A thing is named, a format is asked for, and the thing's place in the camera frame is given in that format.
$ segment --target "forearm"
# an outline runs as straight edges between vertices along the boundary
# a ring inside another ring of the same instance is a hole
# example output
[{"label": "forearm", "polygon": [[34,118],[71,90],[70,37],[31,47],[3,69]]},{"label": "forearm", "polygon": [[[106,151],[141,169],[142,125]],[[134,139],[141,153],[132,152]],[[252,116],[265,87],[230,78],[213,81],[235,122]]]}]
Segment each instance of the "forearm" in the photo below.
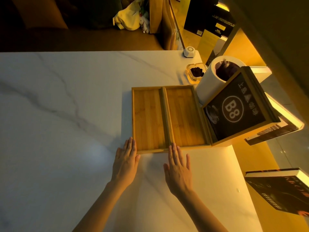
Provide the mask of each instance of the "forearm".
[{"label": "forearm", "polygon": [[178,198],[199,232],[228,232],[194,191]]},{"label": "forearm", "polygon": [[82,218],[73,232],[102,232],[106,221],[124,189],[115,183],[107,183],[105,189]]}]

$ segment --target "glass ashtray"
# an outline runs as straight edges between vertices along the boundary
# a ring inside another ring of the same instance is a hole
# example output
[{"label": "glass ashtray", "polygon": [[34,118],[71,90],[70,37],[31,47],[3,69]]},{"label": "glass ashtray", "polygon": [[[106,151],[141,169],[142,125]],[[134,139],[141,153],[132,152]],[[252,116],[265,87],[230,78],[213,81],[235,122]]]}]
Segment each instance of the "glass ashtray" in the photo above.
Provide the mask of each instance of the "glass ashtray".
[{"label": "glass ashtray", "polygon": [[186,67],[186,75],[189,79],[189,82],[199,82],[202,79],[206,70],[207,67],[204,63],[189,64]]}]

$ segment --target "b8 logo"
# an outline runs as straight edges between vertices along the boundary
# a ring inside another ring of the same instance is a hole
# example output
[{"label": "b8 logo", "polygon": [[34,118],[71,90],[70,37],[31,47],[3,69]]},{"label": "b8 logo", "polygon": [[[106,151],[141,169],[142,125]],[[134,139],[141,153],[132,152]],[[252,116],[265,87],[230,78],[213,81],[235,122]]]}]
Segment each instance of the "b8 logo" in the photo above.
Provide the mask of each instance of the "b8 logo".
[{"label": "b8 logo", "polygon": [[239,97],[229,96],[222,103],[222,112],[228,121],[236,123],[243,116],[243,102]]}]

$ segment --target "white plush toy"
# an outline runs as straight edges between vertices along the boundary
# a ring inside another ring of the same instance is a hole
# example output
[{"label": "white plush toy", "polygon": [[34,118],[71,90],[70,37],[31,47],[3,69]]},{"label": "white plush toy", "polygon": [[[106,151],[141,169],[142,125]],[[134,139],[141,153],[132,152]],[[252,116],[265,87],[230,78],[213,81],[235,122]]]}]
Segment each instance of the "white plush toy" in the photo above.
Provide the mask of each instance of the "white plush toy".
[{"label": "white plush toy", "polygon": [[139,17],[139,24],[141,25],[141,29],[143,30],[143,33],[149,33],[149,20],[146,19],[145,15]]}]

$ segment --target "white marble table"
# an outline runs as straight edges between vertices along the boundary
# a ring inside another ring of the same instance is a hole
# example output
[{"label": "white marble table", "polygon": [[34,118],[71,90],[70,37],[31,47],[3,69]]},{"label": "white marble table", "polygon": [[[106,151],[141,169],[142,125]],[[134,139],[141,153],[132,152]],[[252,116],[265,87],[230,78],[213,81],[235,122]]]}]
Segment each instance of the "white marble table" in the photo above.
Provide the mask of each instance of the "white marble table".
[{"label": "white marble table", "polygon": [[[180,51],[0,53],[0,231],[71,231],[132,133],[131,87],[187,84]],[[233,147],[189,151],[197,193],[232,232],[262,231]],[[144,154],[105,231],[196,231]]]}]

